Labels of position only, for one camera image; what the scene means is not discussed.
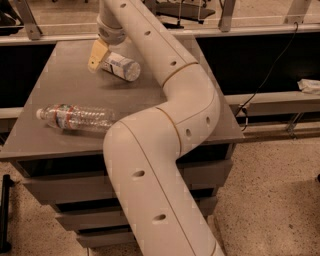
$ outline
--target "cabinet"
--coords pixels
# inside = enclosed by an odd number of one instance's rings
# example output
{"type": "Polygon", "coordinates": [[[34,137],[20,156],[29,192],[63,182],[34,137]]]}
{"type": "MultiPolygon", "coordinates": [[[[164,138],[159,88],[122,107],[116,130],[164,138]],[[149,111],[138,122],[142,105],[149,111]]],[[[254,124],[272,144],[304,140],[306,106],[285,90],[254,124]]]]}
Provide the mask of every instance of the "cabinet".
{"type": "MultiPolygon", "coordinates": [[[[177,160],[177,166],[202,214],[211,215],[216,193],[232,168],[232,152],[243,135],[195,39],[178,39],[213,79],[221,99],[221,118],[211,136],[177,160]]],[[[135,242],[107,176],[102,154],[104,134],[61,131],[37,120],[38,108],[69,103],[111,107],[120,116],[165,101],[160,87],[130,40],[112,50],[140,62],[133,83],[101,71],[91,74],[87,62],[93,41],[58,42],[26,102],[1,153],[24,176],[24,186],[43,205],[52,206],[66,231],[77,233],[83,247],[135,242]]]]}

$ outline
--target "terrazzo floor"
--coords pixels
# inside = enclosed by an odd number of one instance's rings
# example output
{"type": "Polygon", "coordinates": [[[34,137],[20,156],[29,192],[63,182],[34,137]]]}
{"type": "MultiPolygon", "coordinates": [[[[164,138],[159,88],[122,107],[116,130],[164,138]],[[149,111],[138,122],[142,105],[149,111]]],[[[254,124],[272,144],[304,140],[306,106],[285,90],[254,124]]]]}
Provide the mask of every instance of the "terrazzo floor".
{"type": "MultiPolygon", "coordinates": [[[[217,0],[209,3],[217,15],[205,25],[217,24],[221,8],[217,0]]],[[[238,1],[234,25],[252,22],[253,18],[256,24],[280,24],[290,3],[289,0],[238,1]]],[[[32,0],[30,6],[39,24],[47,24],[44,31],[49,35],[62,33],[59,31],[62,26],[58,29],[55,24],[67,24],[63,33],[96,29],[96,0],[89,0],[88,4],[75,0],[56,3],[32,0]],[[84,21],[88,25],[78,24],[84,21]]],[[[307,22],[319,17],[319,8],[320,2],[312,1],[307,22]]],[[[315,181],[320,173],[320,125],[314,125],[312,137],[298,136],[293,140],[281,134],[271,140],[261,139],[273,134],[268,132],[260,133],[251,142],[238,144],[233,155],[234,166],[218,192],[218,204],[208,219],[228,256],[320,255],[320,183],[315,181]]],[[[247,135],[251,132],[256,132],[255,128],[249,128],[247,135]]],[[[22,186],[22,177],[11,164],[0,163],[0,177],[3,174],[10,174],[15,182],[9,207],[8,241],[12,250],[3,255],[142,255],[136,244],[82,248],[76,242],[76,235],[65,231],[54,219],[53,209],[40,205],[22,186]]]]}

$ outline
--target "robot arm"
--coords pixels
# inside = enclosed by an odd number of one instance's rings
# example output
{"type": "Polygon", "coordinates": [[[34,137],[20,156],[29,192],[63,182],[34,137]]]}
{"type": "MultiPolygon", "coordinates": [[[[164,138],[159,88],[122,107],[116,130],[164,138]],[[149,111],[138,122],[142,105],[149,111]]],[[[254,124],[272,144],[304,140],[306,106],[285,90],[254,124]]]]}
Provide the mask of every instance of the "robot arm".
{"type": "Polygon", "coordinates": [[[93,47],[89,67],[97,68],[107,52],[104,42],[122,42],[125,31],[167,97],[167,102],[117,122],[103,145],[110,180],[141,251],[152,256],[223,255],[175,163],[215,128],[220,113],[216,90],[196,59],[141,0],[101,1],[102,40],[93,47]]]}

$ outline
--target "cable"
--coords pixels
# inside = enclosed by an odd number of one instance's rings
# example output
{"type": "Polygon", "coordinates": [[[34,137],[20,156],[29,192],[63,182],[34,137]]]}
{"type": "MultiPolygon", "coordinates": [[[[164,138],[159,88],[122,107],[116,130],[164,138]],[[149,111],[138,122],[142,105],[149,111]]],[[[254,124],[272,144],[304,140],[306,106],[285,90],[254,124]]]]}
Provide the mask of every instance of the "cable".
{"type": "Polygon", "coordinates": [[[282,57],[282,55],[288,50],[289,46],[291,45],[293,39],[295,38],[297,31],[299,29],[299,24],[297,22],[294,23],[297,27],[289,41],[289,43],[286,45],[286,47],[282,50],[282,52],[279,54],[279,56],[276,58],[276,60],[273,62],[267,76],[265,77],[265,79],[263,80],[263,82],[260,84],[260,86],[256,89],[256,91],[254,92],[254,94],[243,104],[241,104],[241,106],[239,107],[237,113],[235,114],[235,116],[237,116],[240,111],[242,111],[245,115],[246,115],[246,125],[245,128],[243,129],[243,131],[247,128],[248,126],[248,113],[247,113],[247,109],[245,110],[246,112],[244,112],[244,107],[256,96],[256,94],[259,92],[259,90],[264,86],[264,84],[267,82],[269,76],[271,75],[273,68],[275,67],[276,63],[278,62],[278,60],[282,57]]]}
{"type": "Polygon", "coordinates": [[[241,130],[242,132],[244,132],[245,129],[247,129],[248,124],[249,124],[249,117],[248,117],[248,111],[246,108],[242,108],[242,112],[245,114],[246,116],[246,124],[244,125],[244,128],[241,130]]]}
{"type": "Polygon", "coordinates": [[[221,9],[223,9],[224,4],[222,3],[222,0],[219,0],[219,3],[220,3],[220,7],[221,7],[221,9]]]}

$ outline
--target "plastic bottle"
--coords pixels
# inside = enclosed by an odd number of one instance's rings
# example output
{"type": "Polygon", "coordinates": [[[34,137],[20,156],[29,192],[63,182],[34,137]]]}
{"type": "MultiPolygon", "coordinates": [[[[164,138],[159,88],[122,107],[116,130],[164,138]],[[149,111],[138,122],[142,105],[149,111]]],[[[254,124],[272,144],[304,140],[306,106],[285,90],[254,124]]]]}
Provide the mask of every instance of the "plastic bottle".
{"type": "Polygon", "coordinates": [[[102,61],[101,68],[128,82],[135,81],[141,72],[138,62],[111,51],[102,61]]]}
{"type": "Polygon", "coordinates": [[[115,113],[112,109],[68,104],[55,104],[38,109],[36,116],[38,119],[46,120],[51,127],[64,130],[105,133],[115,123],[115,113]]]}

